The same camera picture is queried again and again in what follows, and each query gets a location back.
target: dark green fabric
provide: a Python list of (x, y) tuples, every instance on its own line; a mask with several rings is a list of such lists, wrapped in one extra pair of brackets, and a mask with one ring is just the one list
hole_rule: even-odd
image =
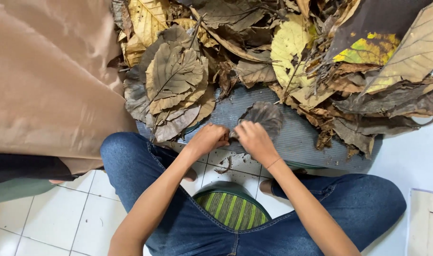
[(54, 188), (47, 179), (15, 178), (0, 183), (0, 203), (22, 197), (39, 195)]
[(234, 230), (252, 229), (270, 220), (261, 208), (236, 195), (212, 192), (196, 201), (219, 222)]

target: gray ribbed mat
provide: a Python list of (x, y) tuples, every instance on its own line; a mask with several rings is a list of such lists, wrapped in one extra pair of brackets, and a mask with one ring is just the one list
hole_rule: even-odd
[[(267, 87), (255, 86), (246, 89), (245, 86), (236, 85), (229, 97), (216, 103), (215, 110), (210, 115), (210, 118), (202, 122), (201, 127), (208, 122), (212, 122), (232, 129), (237, 125), (237, 120), (245, 113), (246, 108), (250, 107), (254, 102), (276, 102), (278, 100), (278, 96)], [(367, 160), (365, 157), (355, 155), (347, 161), (347, 149), (340, 140), (333, 139), (331, 148), (325, 148), (322, 151), (316, 150), (315, 145), (319, 133), (315, 127), (306, 118), (299, 116), (296, 110), (286, 105), (279, 105), (279, 107), (284, 114), (285, 120), (280, 135), (275, 140), (275, 146), (284, 160), (355, 172), (367, 171), (373, 164), (382, 145), (382, 136), (378, 136), (379, 139), (376, 139), (374, 143), (373, 160)], [(150, 137), (150, 130), (145, 127), (144, 123), (137, 122), (137, 127), (141, 135)], [(179, 142), (188, 142), (196, 134), (197, 130), (185, 135), (185, 140), (180, 139)], [(236, 153), (246, 153), (238, 142), (233, 142), (224, 149)]]

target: tan cloth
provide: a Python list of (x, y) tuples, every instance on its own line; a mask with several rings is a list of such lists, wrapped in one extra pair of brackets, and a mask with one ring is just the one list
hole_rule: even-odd
[(72, 173), (102, 165), (114, 132), (137, 131), (124, 108), (105, 0), (0, 0), (0, 153), (61, 157)]

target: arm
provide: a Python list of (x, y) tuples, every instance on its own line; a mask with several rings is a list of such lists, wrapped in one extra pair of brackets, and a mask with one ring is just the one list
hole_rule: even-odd
[(109, 256), (142, 256), (145, 242), (161, 222), (183, 176), (202, 155), (229, 145), (228, 135), (227, 128), (212, 124), (196, 133), (166, 171), (140, 195), (115, 231)]
[(360, 256), (360, 252), (321, 203), (280, 158), (259, 123), (242, 122), (235, 128), (245, 150), (273, 175), (294, 207), (300, 221), (326, 256)]

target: green and yellow striped fabric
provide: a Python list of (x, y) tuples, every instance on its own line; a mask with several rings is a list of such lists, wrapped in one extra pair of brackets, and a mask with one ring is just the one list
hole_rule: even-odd
[(259, 207), (236, 195), (213, 192), (196, 201), (215, 219), (234, 230), (252, 229), (268, 221)]

